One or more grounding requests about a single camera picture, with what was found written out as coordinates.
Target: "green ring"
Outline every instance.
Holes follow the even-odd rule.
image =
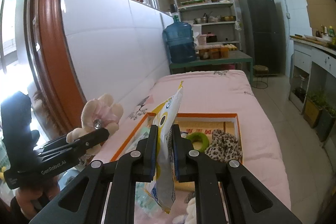
[[[206,148],[210,145],[207,135],[202,132],[188,134],[185,138],[191,140],[192,143],[196,141],[201,141],[202,147],[198,150],[199,152],[204,152]]]

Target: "potted plant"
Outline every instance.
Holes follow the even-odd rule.
[[[316,128],[317,136],[319,137],[320,142],[324,142],[328,138],[329,133],[334,126],[335,120],[336,110],[329,104],[326,105],[322,109],[319,124]]]
[[[309,92],[307,94],[306,107],[303,118],[309,123],[311,128],[316,127],[322,108],[326,106],[327,99],[323,90]]]

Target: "pink bedspread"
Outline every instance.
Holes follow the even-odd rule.
[[[240,70],[190,72],[161,78],[151,89],[148,103],[136,107],[95,159],[110,161],[144,111],[150,112],[173,95],[182,80],[184,93],[179,112],[237,113],[244,166],[290,209],[288,179],[276,133]]]

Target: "dark gray refrigerator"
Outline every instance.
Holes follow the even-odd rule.
[[[239,0],[247,54],[254,65],[280,73],[281,29],[274,0]]]

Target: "stool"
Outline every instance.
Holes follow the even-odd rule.
[[[253,66],[253,75],[257,77],[256,81],[253,81],[253,83],[256,83],[256,86],[252,85],[252,87],[256,89],[266,89],[268,87],[268,68],[266,66],[261,65],[254,65]],[[266,84],[263,88],[258,88],[258,83],[264,83]]]

